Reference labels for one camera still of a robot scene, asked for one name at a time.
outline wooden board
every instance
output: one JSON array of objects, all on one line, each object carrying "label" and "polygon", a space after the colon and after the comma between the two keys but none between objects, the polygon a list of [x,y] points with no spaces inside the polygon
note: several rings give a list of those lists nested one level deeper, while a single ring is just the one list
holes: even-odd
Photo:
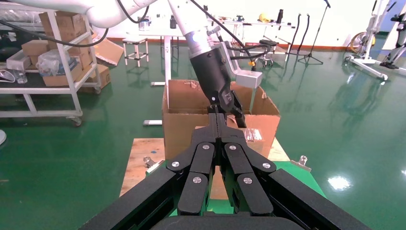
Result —
[{"label": "wooden board", "polygon": [[120,196],[138,184],[145,178],[144,157],[149,156],[153,161],[158,162],[165,159],[163,138],[136,138],[131,147],[127,169],[125,170],[123,185]]},{"label": "wooden board", "polygon": [[[120,196],[138,184],[145,178],[143,158],[149,156],[153,161],[158,162],[165,159],[165,147],[163,138],[135,138],[131,148],[130,157],[128,159],[127,168],[125,170],[123,185],[121,187]],[[282,146],[275,138],[272,148],[269,152],[268,159],[271,161],[290,161]],[[213,177],[211,199],[228,199],[221,173],[216,167],[216,172]]]}]

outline wheel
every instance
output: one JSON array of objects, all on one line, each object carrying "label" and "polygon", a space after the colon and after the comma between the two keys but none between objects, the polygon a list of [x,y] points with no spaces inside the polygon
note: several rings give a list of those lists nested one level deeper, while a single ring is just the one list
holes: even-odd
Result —
[{"label": "wheel", "polygon": [[94,92],[96,94],[100,94],[102,92],[102,89],[100,89],[100,87],[94,87]]},{"label": "wheel", "polygon": [[[366,32],[356,34],[350,41],[350,50],[354,53],[361,53],[367,45]],[[375,44],[375,36],[372,37],[372,45]]]},{"label": "wheel", "polygon": [[71,120],[72,120],[73,126],[75,126],[75,127],[79,127],[82,125],[82,118],[80,118],[80,117],[74,117],[74,118],[71,118]]}]

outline yellow helmet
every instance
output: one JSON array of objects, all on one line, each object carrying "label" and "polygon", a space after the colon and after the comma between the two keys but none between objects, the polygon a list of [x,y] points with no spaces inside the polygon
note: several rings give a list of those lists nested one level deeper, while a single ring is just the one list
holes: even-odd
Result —
[{"label": "yellow helmet", "polygon": [[262,13],[259,15],[259,20],[263,23],[268,23],[271,21],[271,17],[267,13]]}]

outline microphone stand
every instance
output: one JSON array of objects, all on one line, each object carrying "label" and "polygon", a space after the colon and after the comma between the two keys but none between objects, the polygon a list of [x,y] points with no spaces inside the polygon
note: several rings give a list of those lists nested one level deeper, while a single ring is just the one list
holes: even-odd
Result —
[{"label": "microphone stand", "polygon": [[[315,40],[314,40],[313,45],[312,45],[312,49],[310,50],[310,53],[309,53],[309,54],[303,55],[303,57],[298,60],[298,62],[300,62],[300,63],[304,63],[304,64],[307,64],[307,65],[323,65],[323,64],[324,64],[324,62],[322,62],[322,61],[320,61],[319,59],[313,57],[313,55],[312,55],[312,52],[313,52],[313,49],[314,49],[314,47],[315,47],[316,40],[317,40],[317,37],[318,37],[318,33],[320,32],[321,24],[323,23],[324,16],[325,16],[326,11],[327,11],[327,7],[331,8],[330,3],[328,3],[328,0],[324,0],[324,1],[327,3],[327,6],[326,6],[326,8],[324,9],[323,17],[321,18],[321,22],[320,22],[320,25],[319,25],[319,27],[318,27]],[[311,58],[314,59],[314,60],[316,60],[316,61],[319,62],[319,63],[309,63],[309,60],[310,60]]]}]

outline white shelving unit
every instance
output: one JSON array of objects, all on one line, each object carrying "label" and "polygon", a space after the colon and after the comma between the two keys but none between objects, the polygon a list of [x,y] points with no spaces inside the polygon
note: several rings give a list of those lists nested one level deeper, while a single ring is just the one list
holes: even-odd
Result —
[{"label": "white shelving unit", "polygon": [[[52,31],[54,32],[55,39],[61,40],[61,35],[59,32],[58,25],[55,18],[55,10],[41,9],[36,7],[24,6],[16,3],[10,2],[0,2],[0,8],[8,10],[22,10],[22,11],[37,11],[37,12],[47,12],[49,20],[51,22]],[[72,40],[70,43],[78,44],[84,39],[88,40],[88,43],[92,42],[89,21],[86,16],[84,16],[86,33],[82,34],[78,38]],[[90,47],[92,63],[91,69],[85,74],[85,76],[78,82],[74,82],[72,79],[72,74],[69,69],[68,60],[64,55],[65,51],[69,50],[71,46],[64,46],[62,44],[57,44],[58,51],[61,54],[62,64],[66,73],[68,86],[67,87],[46,87],[44,84],[38,87],[35,85],[34,80],[28,78],[26,84],[11,84],[11,83],[0,83],[0,94],[23,94],[24,99],[27,102],[29,111],[0,111],[0,117],[66,117],[71,119],[76,126],[80,126],[82,123],[81,116],[83,115],[82,109],[80,107],[77,91],[80,87],[93,87],[97,93],[100,93],[100,74],[97,69],[96,56],[94,48]],[[96,71],[97,82],[85,82],[89,76]],[[31,99],[30,94],[70,94],[72,96],[73,103],[75,105],[75,110],[46,110],[38,111]]]}]

